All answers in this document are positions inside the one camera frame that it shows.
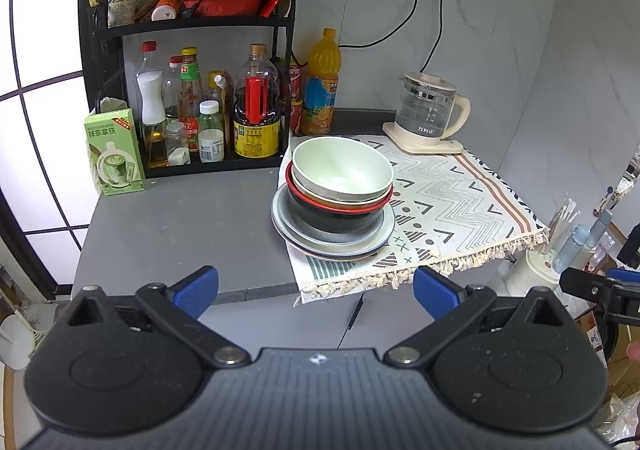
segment red plastic bowl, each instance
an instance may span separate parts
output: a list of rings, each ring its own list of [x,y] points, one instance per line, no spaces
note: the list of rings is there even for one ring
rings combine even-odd
[[[180,0],[185,8],[191,8],[198,0]],[[254,16],[264,0],[203,0],[198,7],[198,17]]]
[[[317,201],[314,201],[313,199],[311,199],[310,197],[307,197],[306,195],[304,195],[302,192],[300,192],[298,190],[298,187],[296,186],[295,183],[293,183],[293,179],[291,177],[291,167],[293,167],[293,162],[290,161],[289,165],[287,165],[287,169],[284,172],[284,177],[287,180],[287,186],[289,187],[289,191],[300,201],[305,202],[308,205],[311,205],[314,208],[318,208],[320,210],[325,210],[327,212],[334,212],[334,213],[340,213],[340,214],[366,214],[368,212],[373,212],[376,210],[380,210],[384,205],[386,205],[389,200],[391,199],[391,196],[393,195],[394,192],[394,188],[391,187],[389,189],[388,194],[385,196],[385,198],[377,203],[374,203],[373,205],[366,207],[366,208],[357,208],[357,209],[346,209],[346,208],[340,208],[339,206],[335,205],[335,206],[327,206],[324,204],[321,204]]]

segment metal rack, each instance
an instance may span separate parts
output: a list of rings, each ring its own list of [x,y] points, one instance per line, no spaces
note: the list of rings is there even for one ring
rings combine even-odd
[[[291,0],[290,10],[286,17],[271,16],[224,16],[224,17],[192,17],[169,21],[152,21],[136,23],[129,26],[107,27],[107,0],[100,0],[99,6],[88,7],[87,0],[78,0],[79,20],[81,21],[81,56],[85,74],[85,87],[90,108],[98,105],[103,96],[113,96],[128,101],[127,83],[124,72],[122,54],[122,37],[132,34],[155,32],[159,30],[177,30],[182,28],[201,28],[208,26],[264,26],[273,28],[271,44],[271,60],[276,59],[278,31],[284,28],[286,49],[284,65],[289,66],[293,42],[293,28],[296,13],[296,2]],[[288,80],[284,87],[289,87]],[[162,177],[201,172],[220,172],[226,170],[257,169],[262,167],[279,167],[286,152],[289,140],[289,119],[291,96],[283,96],[284,123],[281,120],[280,148],[274,156],[264,158],[244,158],[235,152],[225,153],[225,159],[215,163],[200,163],[191,160],[188,165],[176,165],[150,169],[145,167],[146,177]],[[138,139],[141,151],[144,150],[142,139]]]

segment glass kettle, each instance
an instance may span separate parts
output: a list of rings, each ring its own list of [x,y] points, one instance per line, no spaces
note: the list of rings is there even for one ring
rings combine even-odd
[[[456,93],[456,87],[427,73],[407,72],[402,77],[400,110],[396,113],[396,131],[417,145],[437,145],[457,132],[471,112],[471,102]],[[453,107],[460,109],[458,119],[449,125]]]

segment green box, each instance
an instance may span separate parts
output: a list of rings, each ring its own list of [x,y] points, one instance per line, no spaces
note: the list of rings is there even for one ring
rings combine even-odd
[[[84,119],[84,130],[98,192],[111,195],[145,189],[131,109],[89,115]]]

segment stack of bowls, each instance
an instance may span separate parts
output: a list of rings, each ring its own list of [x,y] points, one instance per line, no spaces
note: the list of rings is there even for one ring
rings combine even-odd
[[[385,156],[340,137],[304,141],[276,192],[271,218],[278,233],[303,252],[334,261],[376,253],[391,236],[394,171]]]

